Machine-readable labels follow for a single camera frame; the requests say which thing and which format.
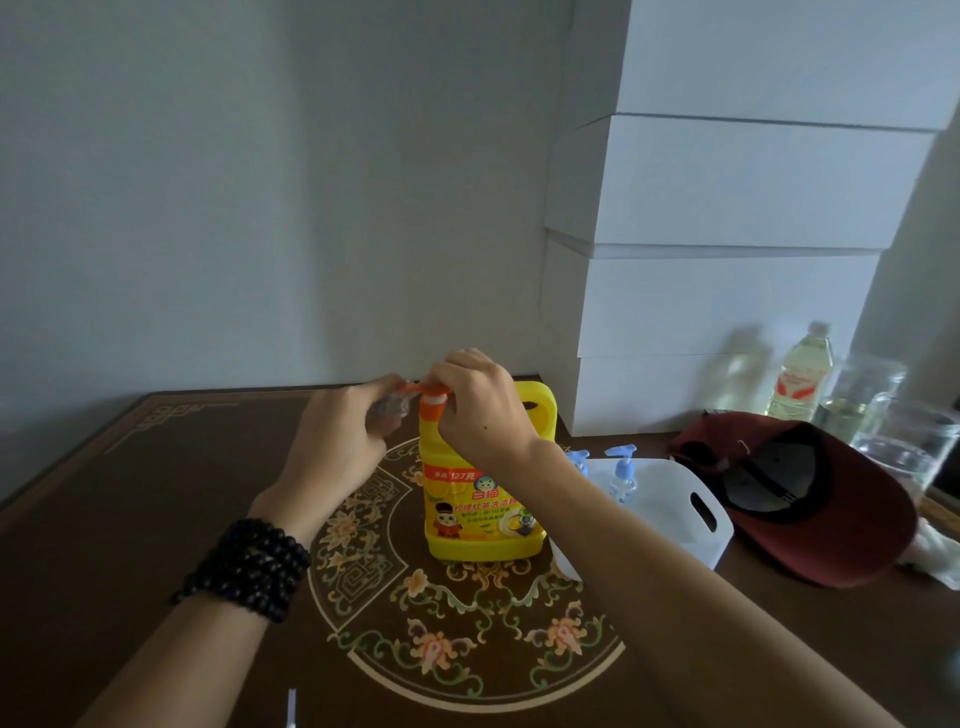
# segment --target yellow dish soap jug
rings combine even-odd
[[[553,441],[557,401],[545,384],[515,382],[537,434]],[[424,535],[442,561],[510,561],[536,556],[546,533],[533,514],[489,475],[470,465],[440,436],[437,423],[449,392],[424,388],[420,397],[420,460],[423,465]]]

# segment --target cartoon character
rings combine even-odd
[[[535,525],[537,525],[537,519],[526,508],[521,508],[520,512],[516,514],[516,528],[514,528],[513,520],[510,523],[510,527],[520,536],[530,535]]]
[[[437,503],[437,519],[433,521],[433,527],[437,529],[437,535],[445,539],[459,539],[463,530],[453,514],[453,506],[446,502]]]
[[[496,489],[496,481],[489,475],[481,475],[473,481],[473,489],[481,493],[489,493]]]

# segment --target white tissue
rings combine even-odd
[[[960,544],[944,536],[926,519],[920,519],[917,535],[898,563],[928,573],[954,591],[960,590]]]

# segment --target glass cup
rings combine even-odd
[[[895,395],[906,369],[892,359],[852,353],[837,368],[832,389],[817,405],[813,423],[837,439],[851,442],[870,402],[879,394]]]
[[[902,485],[915,503],[960,438],[960,412],[877,395],[851,445]]]

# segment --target red baseball cap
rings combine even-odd
[[[917,509],[896,479],[809,423],[706,415],[667,452],[707,484],[734,525],[823,586],[876,578],[917,530]]]

